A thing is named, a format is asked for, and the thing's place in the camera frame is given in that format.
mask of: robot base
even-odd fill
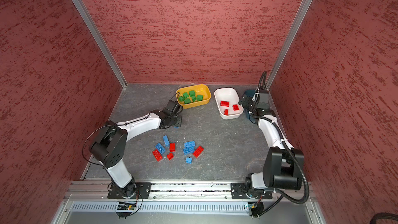
[[[138,192],[140,193],[142,199],[148,199],[152,183],[135,183],[135,185],[137,186]],[[136,198],[135,194],[136,193],[134,193],[130,199]],[[108,192],[108,199],[126,199],[126,198],[124,198],[119,193],[117,186],[114,183],[112,183],[111,188]]]
[[[245,183],[231,183],[231,195],[232,199],[272,199],[272,193],[266,192],[262,189],[248,189],[246,190]]]

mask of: marble-textured surface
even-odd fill
[[[127,82],[213,84],[270,71],[301,1],[83,0]]]
[[[46,224],[122,89],[72,0],[0,9],[0,223]]]
[[[397,37],[398,0],[313,0],[271,86],[328,224],[398,213]]]
[[[115,109],[112,120],[127,121],[146,115],[154,109],[162,109],[178,88],[177,84],[129,84]],[[180,128],[151,130],[132,138],[126,144],[123,157],[127,169],[137,179],[185,179],[185,180],[243,180],[250,172],[260,172],[268,152],[265,137],[257,125],[242,113],[239,118],[223,120],[217,109],[214,91],[228,87],[210,85],[212,93],[206,105],[184,109]],[[250,86],[232,86],[241,96]],[[174,158],[157,162],[152,155],[154,146],[167,135],[176,143]],[[205,150],[193,157],[192,164],[185,163],[182,149],[185,141],[195,140],[196,147]],[[108,178],[100,166],[91,165],[86,178]]]

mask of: aluminum frame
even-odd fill
[[[290,45],[292,44],[292,42],[297,34],[297,31],[300,28],[300,25],[308,11],[308,8],[311,5],[311,2],[312,2],[312,0],[302,0],[301,1],[300,7],[298,8],[295,19],[293,20],[293,23],[289,29],[289,32],[287,33],[286,39],[282,45],[281,52],[279,52],[279,55],[276,58],[275,64],[272,67],[272,70],[269,73],[269,76],[266,80],[266,88],[268,88],[268,90],[271,87],[271,84],[274,81],[276,74],[278,73],[278,70],[282,65],[283,60],[285,59],[287,51],[289,50]]]
[[[106,45],[104,39],[101,36],[100,31],[98,30],[97,26],[95,25],[93,19],[90,16],[86,6],[84,5],[82,0],[72,0],[74,3],[77,11],[80,13],[81,17],[83,18],[84,22],[87,25],[88,30],[91,32],[92,36],[94,37],[95,41],[98,44],[98,47],[102,51],[102,54],[105,56],[106,60],[111,66],[112,71],[115,73],[117,79],[119,80],[120,84],[122,85],[123,89],[127,86],[127,81],[124,78],[122,72],[120,71],[119,66],[117,65],[115,59],[112,56],[111,51],[109,50],[108,46]]]
[[[54,217],[52,224],[64,224],[72,207],[75,203],[82,203],[86,205],[108,204],[119,202],[120,199],[107,198],[107,186],[111,181],[108,179],[86,179],[83,181],[72,181],[69,189],[64,197],[64,202],[61,204]],[[231,197],[231,183],[241,183],[242,181],[180,181],[180,180],[159,180],[159,181],[141,181],[137,182],[151,182],[149,198],[144,199],[144,204],[147,205],[170,205],[170,204],[191,204],[197,202],[198,204],[205,204],[214,202],[215,205],[222,205],[224,203],[236,205],[241,202],[243,205],[248,202],[247,199],[232,199]],[[325,224],[322,212],[317,203],[316,196],[312,190],[311,182],[310,198],[305,203],[308,216],[312,224]],[[299,191],[285,190],[291,197],[301,198],[304,190]],[[262,202],[273,202],[280,197],[279,193],[273,193],[273,199],[262,200]]]

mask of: black cable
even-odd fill
[[[264,209],[264,211],[262,211],[258,216],[262,216],[263,214],[265,214],[266,212],[270,211],[271,208],[275,207],[276,204],[278,204],[281,200],[282,200],[283,196],[281,195],[281,197],[279,197],[273,204],[271,204],[270,206],[268,206],[268,208]]]
[[[113,127],[113,125],[106,125],[106,126],[100,127],[100,128],[98,128],[97,130],[93,131],[93,133],[90,134],[90,136],[88,136],[88,138],[86,139],[86,141],[84,142],[83,147],[82,147],[82,156],[83,156],[84,160],[86,160],[86,161],[89,162],[89,163],[96,164],[96,165],[99,165],[99,166],[103,166],[103,165],[102,165],[102,164],[99,164],[99,163],[94,163],[94,162],[91,162],[90,160],[88,160],[88,159],[84,156],[84,152],[83,152],[83,151],[84,151],[84,146],[86,145],[86,142],[87,142],[87,140],[91,137],[91,135],[93,135],[93,134],[96,133],[99,129],[104,128],[104,127]]]
[[[252,112],[250,113],[250,116],[252,116],[253,118],[260,118],[260,119],[264,119],[268,122],[270,122],[277,130],[279,137],[281,138],[281,140],[284,139],[281,129],[279,129],[279,126],[275,123],[272,122],[272,120],[270,120],[269,118],[266,118],[264,116],[258,116],[258,115],[254,115]],[[281,189],[277,189],[275,188],[275,191],[278,192],[279,194],[281,194],[282,196],[286,197],[289,201],[296,203],[296,204],[303,204],[308,200],[308,197],[310,196],[310,188],[307,182],[307,179],[305,177],[304,171],[301,168],[299,162],[297,161],[295,155],[293,154],[293,152],[289,149],[289,147],[287,146],[285,141],[282,141],[282,145],[285,148],[286,152],[289,154],[289,157],[291,158],[291,160],[293,160],[293,162],[297,165],[298,170],[300,171],[301,177],[302,177],[302,181],[304,184],[304,195],[301,199],[295,199],[293,197],[290,197],[289,195],[287,195],[283,190]]]
[[[176,94],[178,94],[178,95],[177,95],[177,98],[178,98],[178,96],[180,95],[180,93],[181,93],[181,92],[176,92],[176,93],[170,98],[170,100],[171,100],[174,96],[176,96]]]
[[[138,210],[140,210],[141,209],[141,207],[142,207],[142,202],[143,202],[143,199],[142,199],[142,196],[140,195],[140,193],[138,192],[138,190],[137,190],[137,194],[138,194],[138,196],[140,196],[141,197],[141,205],[140,205],[140,207],[135,211],[135,212],[132,212],[132,213],[130,213],[130,214],[125,214],[124,212],[121,212],[121,214],[122,214],[122,216],[120,216],[119,215],[119,212],[116,212],[116,215],[117,216],[119,216],[119,218],[120,217],[124,217],[124,218],[126,218],[126,217],[129,217],[129,216],[132,216],[133,214],[135,214],[135,213],[137,213],[138,212]]]
[[[256,105],[256,102],[257,102],[257,100],[258,100],[258,95],[259,95],[259,93],[260,93],[260,88],[262,88],[262,86],[261,86],[261,83],[265,83],[265,77],[267,76],[267,72],[266,71],[264,71],[262,74],[261,74],[261,77],[260,77],[260,80],[258,81],[258,85],[257,85],[257,88],[256,88],[256,94],[255,94],[255,96],[254,96],[254,102],[253,102],[253,105],[252,105],[252,107],[251,107],[251,109],[250,109],[250,111],[252,112],[253,111],[253,109],[254,109],[254,107],[255,107],[255,105]]]
[[[128,124],[131,124],[131,123],[134,123],[134,122],[137,122],[137,121],[144,120],[144,119],[148,118],[150,114],[151,114],[151,112],[149,112],[148,115],[147,115],[146,117],[137,119],[136,121],[128,122],[128,123],[126,123],[126,124],[117,124],[117,126],[127,126]]]
[[[376,224],[376,221],[381,220],[381,219],[398,221],[398,215],[391,214],[391,213],[377,213],[373,216],[373,218],[371,219],[371,222],[369,224]]]

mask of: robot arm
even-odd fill
[[[123,162],[126,142],[141,133],[166,126],[180,127],[181,105],[177,101],[169,101],[162,110],[153,110],[147,115],[126,122],[106,122],[99,131],[89,150],[104,166],[106,172],[116,186],[118,193],[124,198],[135,196],[136,185],[132,175]]]
[[[250,188],[282,188],[299,190],[303,182],[304,156],[282,134],[274,111],[270,108],[269,91],[265,88],[266,72],[260,78],[254,96],[244,94],[239,102],[250,114],[250,120],[263,132],[269,151],[263,171],[246,178],[246,190]]]

